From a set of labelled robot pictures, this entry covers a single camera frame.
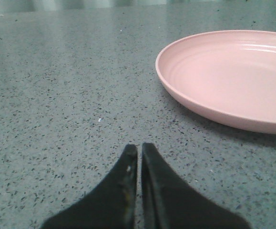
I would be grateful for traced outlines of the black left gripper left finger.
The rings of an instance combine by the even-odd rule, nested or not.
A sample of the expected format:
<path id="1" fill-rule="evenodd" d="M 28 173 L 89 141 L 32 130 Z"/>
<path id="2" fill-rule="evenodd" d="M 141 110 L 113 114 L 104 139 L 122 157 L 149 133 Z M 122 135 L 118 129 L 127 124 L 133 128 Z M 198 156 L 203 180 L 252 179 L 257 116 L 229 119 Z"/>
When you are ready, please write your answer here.
<path id="1" fill-rule="evenodd" d="M 106 177 L 83 199 L 47 219 L 43 229 L 132 229 L 138 153 L 126 145 Z"/>

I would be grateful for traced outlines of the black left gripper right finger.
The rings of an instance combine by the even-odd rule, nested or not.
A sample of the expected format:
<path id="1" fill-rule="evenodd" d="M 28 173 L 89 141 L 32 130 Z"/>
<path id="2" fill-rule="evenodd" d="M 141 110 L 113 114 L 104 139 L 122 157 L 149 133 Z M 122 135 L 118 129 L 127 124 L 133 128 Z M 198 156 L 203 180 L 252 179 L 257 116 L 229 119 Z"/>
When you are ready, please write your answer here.
<path id="1" fill-rule="evenodd" d="M 151 143 L 142 146 L 142 196 L 147 229 L 250 228 L 245 219 L 190 187 Z"/>

